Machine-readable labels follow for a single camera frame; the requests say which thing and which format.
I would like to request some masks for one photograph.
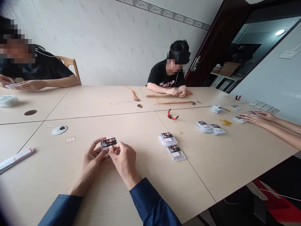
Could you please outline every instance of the black t-shirt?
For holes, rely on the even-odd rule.
[[[28,80],[46,80],[66,78],[74,73],[70,71],[58,58],[51,53],[39,50],[41,53],[36,53],[35,63],[31,67],[23,68],[21,64],[7,64],[5,68],[0,68],[0,74],[12,77],[23,78]]]
[[[157,63],[150,72],[148,77],[148,83],[154,83],[161,87],[180,87],[185,85],[183,70],[173,74],[168,75],[166,73],[166,63],[167,60],[163,60]]]

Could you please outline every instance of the wooden chair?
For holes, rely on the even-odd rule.
[[[74,66],[75,75],[76,75],[76,77],[78,78],[80,84],[82,85],[81,78],[79,77],[79,73],[78,73],[78,69],[77,69],[77,65],[76,65],[75,59],[70,59],[70,58],[63,57],[63,56],[56,56],[56,57],[57,57],[60,61],[62,61],[63,64],[64,64],[66,67],[69,67],[70,65],[73,65],[73,66]]]

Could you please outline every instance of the ceiling light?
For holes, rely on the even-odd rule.
[[[285,32],[285,30],[280,30],[280,31],[277,31],[277,33],[275,35],[281,35]]]

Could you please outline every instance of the red pliers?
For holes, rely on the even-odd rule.
[[[168,110],[168,113],[167,113],[167,117],[168,117],[169,119],[173,119],[173,120],[174,120],[174,119],[177,119],[177,118],[179,117],[179,116],[177,116],[177,117],[175,117],[175,118],[172,118],[172,117],[169,115],[170,111],[171,111],[171,109],[169,109],[169,110]]]

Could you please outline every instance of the wall switch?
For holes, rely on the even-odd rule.
[[[279,58],[292,59],[298,52],[285,51]]]

